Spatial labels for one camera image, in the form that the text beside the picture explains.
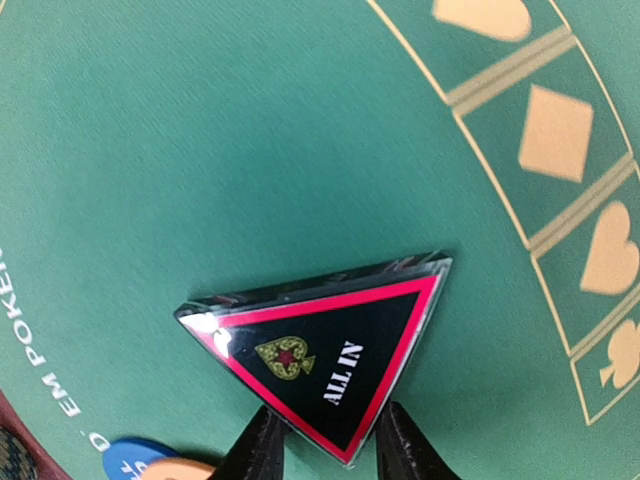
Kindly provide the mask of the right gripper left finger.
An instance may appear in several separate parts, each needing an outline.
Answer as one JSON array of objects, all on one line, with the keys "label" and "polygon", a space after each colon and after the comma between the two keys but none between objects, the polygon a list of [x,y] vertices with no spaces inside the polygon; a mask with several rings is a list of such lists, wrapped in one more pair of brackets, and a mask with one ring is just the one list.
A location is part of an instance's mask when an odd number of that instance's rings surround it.
[{"label": "right gripper left finger", "polygon": [[227,480],[282,480],[284,446],[289,426],[262,406],[238,437],[219,466]]}]

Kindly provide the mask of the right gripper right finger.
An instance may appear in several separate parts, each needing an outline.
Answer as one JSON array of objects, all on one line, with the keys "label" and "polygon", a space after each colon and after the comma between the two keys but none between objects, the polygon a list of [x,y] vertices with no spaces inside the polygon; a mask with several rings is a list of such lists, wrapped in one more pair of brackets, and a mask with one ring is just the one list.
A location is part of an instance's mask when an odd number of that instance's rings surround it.
[{"label": "right gripper right finger", "polygon": [[384,407],[375,440],[380,480],[460,480],[399,402]]}]

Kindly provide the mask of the orange big blind button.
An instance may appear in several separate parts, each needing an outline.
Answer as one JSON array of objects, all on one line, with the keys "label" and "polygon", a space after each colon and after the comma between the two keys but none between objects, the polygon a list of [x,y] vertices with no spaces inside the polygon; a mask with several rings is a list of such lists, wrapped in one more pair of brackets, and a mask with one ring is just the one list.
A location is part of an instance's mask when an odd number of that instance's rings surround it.
[{"label": "orange big blind button", "polygon": [[141,480],[207,480],[215,471],[214,466],[194,460],[162,458],[147,467]]}]

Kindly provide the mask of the black red all-in triangle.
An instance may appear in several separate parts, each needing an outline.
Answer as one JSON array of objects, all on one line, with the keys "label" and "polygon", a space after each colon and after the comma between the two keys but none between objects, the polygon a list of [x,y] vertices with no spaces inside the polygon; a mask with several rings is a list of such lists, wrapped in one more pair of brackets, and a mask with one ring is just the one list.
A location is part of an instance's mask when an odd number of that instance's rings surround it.
[{"label": "black red all-in triangle", "polygon": [[300,435],[353,463],[430,321],[453,260],[410,255],[191,299],[176,320]]}]

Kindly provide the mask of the blue small blind button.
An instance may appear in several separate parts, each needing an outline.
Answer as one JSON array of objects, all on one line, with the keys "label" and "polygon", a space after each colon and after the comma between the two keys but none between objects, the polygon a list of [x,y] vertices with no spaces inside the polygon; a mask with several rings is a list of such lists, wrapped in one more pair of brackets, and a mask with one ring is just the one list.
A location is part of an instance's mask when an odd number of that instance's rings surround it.
[{"label": "blue small blind button", "polygon": [[127,437],[116,440],[103,453],[103,469],[110,480],[140,479],[155,461],[177,457],[178,452],[161,443]]}]

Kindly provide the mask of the green poker chip stack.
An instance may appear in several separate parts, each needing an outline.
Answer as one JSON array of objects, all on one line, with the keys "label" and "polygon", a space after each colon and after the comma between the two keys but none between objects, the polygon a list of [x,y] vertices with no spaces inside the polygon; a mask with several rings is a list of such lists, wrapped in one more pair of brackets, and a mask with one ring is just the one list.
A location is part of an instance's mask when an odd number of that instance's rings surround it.
[{"label": "green poker chip stack", "polygon": [[37,480],[38,468],[35,460],[11,431],[0,432],[0,476],[1,480]]}]

